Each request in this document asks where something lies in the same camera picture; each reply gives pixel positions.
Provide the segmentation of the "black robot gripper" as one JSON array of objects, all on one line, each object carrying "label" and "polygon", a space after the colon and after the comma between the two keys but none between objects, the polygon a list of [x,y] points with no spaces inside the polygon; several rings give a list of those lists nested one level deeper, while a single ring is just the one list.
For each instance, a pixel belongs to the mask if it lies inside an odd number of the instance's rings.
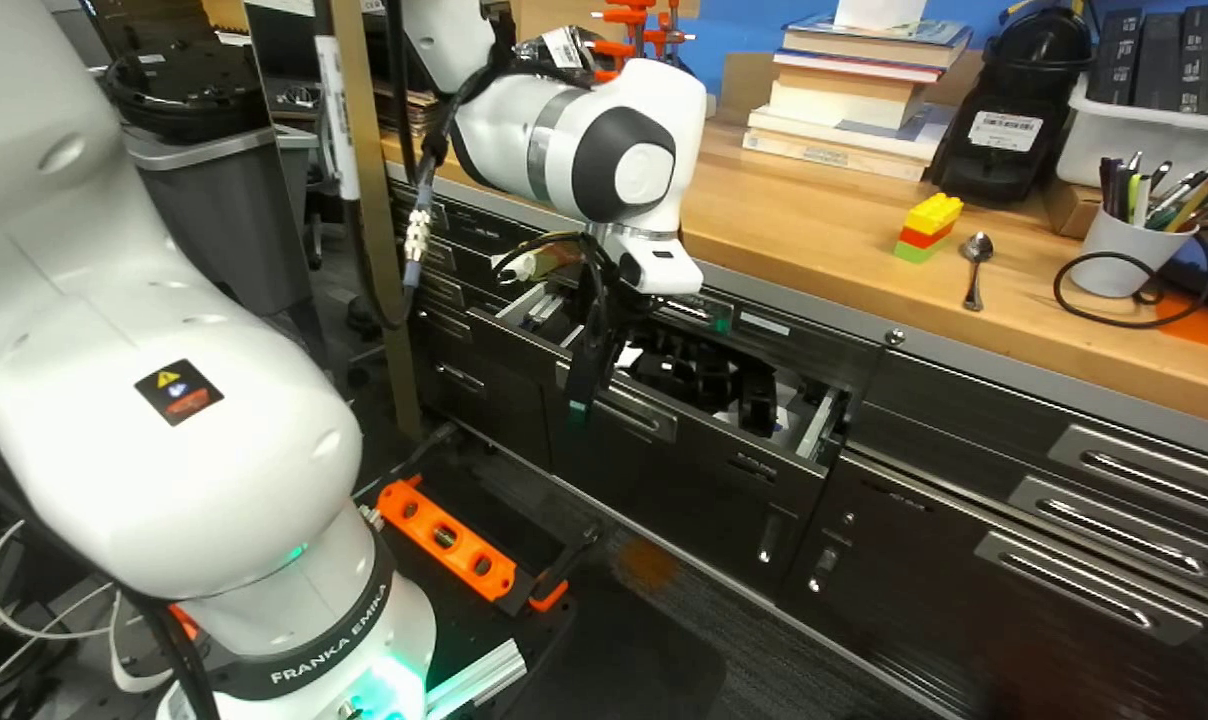
[{"label": "black robot gripper", "polygon": [[624,285],[587,232],[541,232],[498,258],[499,285],[551,285],[581,318],[566,390],[595,399],[650,298]]}]

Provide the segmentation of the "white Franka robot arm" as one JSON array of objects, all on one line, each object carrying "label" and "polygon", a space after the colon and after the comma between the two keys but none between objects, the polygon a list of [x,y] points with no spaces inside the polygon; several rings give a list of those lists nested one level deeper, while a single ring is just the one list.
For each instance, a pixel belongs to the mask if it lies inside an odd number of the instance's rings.
[{"label": "white Franka robot arm", "polygon": [[[678,237],[708,104],[693,70],[642,56],[593,85],[499,60],[481,0],[396,16],[451,99],[428,141],[581,215],[629,291],[701,291]],[[432,598],[351,500],[351,407],[174,244],[39,0],[0,0],[0,459],[58,540],[160,604],[179,681],[155,720],[447,710],[426,687]]]}]

